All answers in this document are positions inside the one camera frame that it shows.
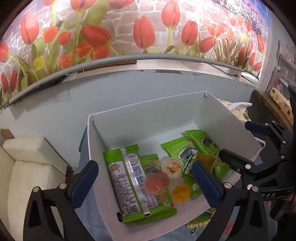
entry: white cushion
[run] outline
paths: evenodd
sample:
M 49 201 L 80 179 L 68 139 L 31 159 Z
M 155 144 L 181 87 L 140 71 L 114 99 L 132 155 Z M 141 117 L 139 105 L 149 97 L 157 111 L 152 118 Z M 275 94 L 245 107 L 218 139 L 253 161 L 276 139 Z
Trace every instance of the white cushion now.
M 0 219 L 8 231 L 7 199 L 14 163 L 15 161 L 0 147 Z
M 22 241 L 23 226 L 28 200 L 32 189 L 39 186 L 42 190 L 56 188 L 65 182 L 66 177 L 52 165 L 16 161 L 12 170 L 8 193 L 8 220 L 10 234 L 16 241 Z M 62 231 L 62 222 L 54 210 L 57 224 Z
M 8 139 L 3 149 L 16 161 L 50 164 L 66 175 L 67 164 L 43 137 Z

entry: nutrition label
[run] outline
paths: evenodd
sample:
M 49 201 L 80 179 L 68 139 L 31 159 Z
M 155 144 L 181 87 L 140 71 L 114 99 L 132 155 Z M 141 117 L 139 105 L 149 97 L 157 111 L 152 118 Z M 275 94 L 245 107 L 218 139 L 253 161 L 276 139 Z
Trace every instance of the nutrition label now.
M 139 213 L 140 207 L 131 187 L 123 161 L 109 164 L 113 186 L 117 195 L 123 216 Z

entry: barcode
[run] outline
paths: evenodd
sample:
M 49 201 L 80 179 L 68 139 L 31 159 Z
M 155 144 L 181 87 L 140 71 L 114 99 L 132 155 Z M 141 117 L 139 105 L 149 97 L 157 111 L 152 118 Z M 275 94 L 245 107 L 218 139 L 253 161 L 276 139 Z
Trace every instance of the barcode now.
M 139 212 L 136 205 L 125 207 L 122 209 L 122 211 L 124 213 L 123 216 L 131 215 Z

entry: gray pipe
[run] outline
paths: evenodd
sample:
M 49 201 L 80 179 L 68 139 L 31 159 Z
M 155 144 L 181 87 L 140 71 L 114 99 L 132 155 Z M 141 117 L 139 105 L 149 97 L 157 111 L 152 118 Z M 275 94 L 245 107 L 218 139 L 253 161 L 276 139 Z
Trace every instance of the gray pipe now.
M 86 63 L 82 64 L 77 64 L 75 66 L 63 69 L 61 71 L 58 71 L 56 73 L 53 73 L 35 83 L 32 85 L 28 86 L 26 89 L 22 90 L 21 92 L 17 93 L 15 96 L 13 96 L 10 100 L 9 103 L 13 104 L 16 102 L 18 99 L 20 99 L 22 96 L 25 94 L 29 93 L 33 89 L 44 85 L 46 83 L 49 83 L 52 80 L 55 80 L 59 77 L 62 77 L 66 74 L 71 74 L 74 72 L 79 72 L 82 71 L 83 69 L 89 69 L 93 67 L 99 67 L 99 66 L 104 66 L 104 65 L 109 65 L 112 63 L 118 63 L 120 61 L 130 61 L 130 60 L 145 60 L 145 59 L 169 59 L 169 60 L 187 60 L 187 61 L 192 61 L 192 62 L 197 62 L 197 63 L 206 63 L 206 64 L 214 64 L 218 65 L 221 67 L 233 69 L 236 71 L 244 72 L 244 69 L 235 67 L 230 64 L 206 59 L 206 58 L 199 58 L 199 57 L 193 57 L 193 56 L 187 56 L 187 55 L 177 55 L 177 54 L 133 54 L 133 55 L 123 55 L 123 56 L 116 56 L 116 57 L 109 57 L 109 58 L 104 58 L 104 59 L 98 59 L 94 61 L 89 61 Z

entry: white cardboard box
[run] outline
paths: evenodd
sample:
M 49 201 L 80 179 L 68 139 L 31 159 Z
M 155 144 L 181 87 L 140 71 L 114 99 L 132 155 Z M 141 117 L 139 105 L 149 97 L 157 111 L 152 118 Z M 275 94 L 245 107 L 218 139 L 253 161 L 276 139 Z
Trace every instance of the white cardboard box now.
M 201 129 L 220 148 L 254 161 L 261 150 L 253 135 L 210 93 L 196 92 L 136 103 L 89 115 L 90 160 L 99 164 L 94 192 L 100 215 L 114 241 L 146 241 L 191 221 L 209 205 L 203 195 L 175 204 L 177 214 L 143 225 L 120 223 L 120 212 L 103 152 L 138 144 L 140 155 L 167 156 L 160 144 L 182 137 L 185 130 Z M 236 183 L 240 175 L 229 171 L 223 181 Z

